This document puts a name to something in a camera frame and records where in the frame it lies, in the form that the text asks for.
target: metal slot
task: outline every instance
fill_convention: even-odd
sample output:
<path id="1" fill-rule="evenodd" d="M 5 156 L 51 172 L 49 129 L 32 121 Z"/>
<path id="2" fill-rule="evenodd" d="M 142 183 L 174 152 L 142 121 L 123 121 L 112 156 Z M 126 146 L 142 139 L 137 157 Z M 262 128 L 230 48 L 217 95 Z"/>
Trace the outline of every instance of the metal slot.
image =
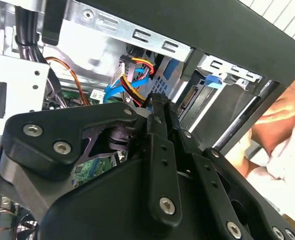
<path id="1" fill-rule="evenodd" d="M 133 36 L 132 36 L 132 38 L 134 38 L 134 39 L 148 43 L 149 41 L 146 39 L 146 37 L 151 37 L 151 34 L 141 31 L 139 29 L 135 29 L 135 31 L 133 32 Z"/>
<path id="2" fill-rule="evenodd" d="M 176 51 L 174 49 L 177 49 L 179 47 L 179 45 L 169 42 L 169 41 L 165 41 L 162 48 L 164 50 L 170 51 L 171 53 L 175 53 Z"/>
<path id="3" fill-rule="evenodd" d="M 99 14 L 95 23 L 100 27 L 115 31 L 119 22 L 110 17 Z"/>
<path id="4" fill-rule="evenodd" d="M 213 60 L 210 64 L 210 66 L 215 69 L 220 69 L 222 65 L 223 65 L 223 63 L 221 63 L 219 61 L 215 61 L 215 60 Z"/>
<path id="5" fill-rule="evenodd" d="M 240 70 L 237 69 L 237 66 L 233 66 L 233 67 L 231 68 L 231 70 L 234 71 L 234 72 L 237 72 L 237 73 L 240 72 Z"/>

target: orange cable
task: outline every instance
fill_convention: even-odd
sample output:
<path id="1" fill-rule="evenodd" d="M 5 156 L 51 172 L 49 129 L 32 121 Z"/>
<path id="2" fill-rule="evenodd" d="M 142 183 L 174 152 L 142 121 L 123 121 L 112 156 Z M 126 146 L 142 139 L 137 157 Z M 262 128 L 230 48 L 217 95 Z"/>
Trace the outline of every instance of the orange cable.
<path id="1" fill-rule="evenodd" d="M 83 90 L 82 90 L 82 86 L 80 84 L 80 81 L 78 80 L 77 74 L 75 73 L 75 71 L 73 71 L 70 66 L 68 64 L 66 64 L 64 61 L 54 57 L 54 56 L 49 56 L 46 57 L 45 60 L 47 61 L 55 61 L 59 64 L 61 64 L 62 66 L 64 66 L 66 68 L 66 70 L 70 71 L 72 77 L 74 78 L 75 84 L 77 86 L 77 89 L 79 91 L 79 94 L 81 96 L 82 102 L 84 103 L 84 105 L 90 105 L 87 97 L 84 95 Z"/>

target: metal bracket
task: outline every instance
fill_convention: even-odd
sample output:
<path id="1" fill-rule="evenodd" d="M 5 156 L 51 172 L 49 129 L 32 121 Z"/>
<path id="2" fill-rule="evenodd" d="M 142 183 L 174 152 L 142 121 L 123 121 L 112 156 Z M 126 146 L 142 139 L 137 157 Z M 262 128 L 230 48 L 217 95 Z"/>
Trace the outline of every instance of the metal bracket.
<path id="1" fill-rule="evenodd" d="M 0 135 L 10 117 L 42 109 L 49 65 L 0 55 L 0 83 L 6 83 L 4 118 L 0 118 Z"/>

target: green circuit board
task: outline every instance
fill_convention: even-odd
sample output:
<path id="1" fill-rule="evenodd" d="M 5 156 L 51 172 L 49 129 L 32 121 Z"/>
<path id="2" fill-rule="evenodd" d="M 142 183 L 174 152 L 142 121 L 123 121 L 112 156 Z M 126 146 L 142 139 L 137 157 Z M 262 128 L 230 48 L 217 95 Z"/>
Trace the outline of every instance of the green circuit board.
<path id="1" fill-rule="evenodd" d="M 93 166 L 96 165 L 93 174 L 91 170 Z M 101 175 L 102 173 L 110 170 L 112 168 L 110 159 L 108 157 L 97 158 L 85 163 L 82 163 L 75 167 L 73 173 L 73 185 L 79 186 L 82 185 L 91 179 Z"/>

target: metal sheet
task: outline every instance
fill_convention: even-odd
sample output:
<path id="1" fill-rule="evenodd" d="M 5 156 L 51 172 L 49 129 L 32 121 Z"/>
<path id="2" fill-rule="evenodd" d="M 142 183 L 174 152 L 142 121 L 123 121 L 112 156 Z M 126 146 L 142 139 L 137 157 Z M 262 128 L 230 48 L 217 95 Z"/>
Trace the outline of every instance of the metal sheet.
<path id="1" fill-rule="evenodd" d="M 47 0 L 0 0 L 34 12 L 44 12 Z"/>
<path id="2" fill-rule="evenodd" d="M 197 67 L 213 74 L 232 74 L 254 83 L 262 78 L 258 74 L 211 55 L 204 55 Z"/>
<path id="3" fill-rule="evenodd" d="M 42 29 L 43 17 L 39 13 L 38 32 Z M 38 42 L 43 55 L 66 62 L 76 72 L 85 93 L 90 94 L 94 88 L 103 90 L 118 67 L 120 56 L 126 53 L 126 43 L 67 20 L 63 21 L 60 35 L 58 46 Z M 10 4 L 0 9 L 0 54 L 20 58 L 15 42 L 15 9 Z M 68 70 L 55 62 L 51 67 L 64 90 L 78 91 Z"/>
<path id="4" fill-rule="evenodd" d="M 97 8 L 70 1 L 65 19 L 105 33 L 125 43 L 169 56 L 184 62 L 191 48 L 181 42 L 158 34 Z"/>
<path id="5" fill-rule="evenodd" d="M 7 83 L 5 116 L 0 118 L 0 135 L 11 116 L 42 109 L 48 72 L 47 64 L 0 55 L 0 82 Z"/>

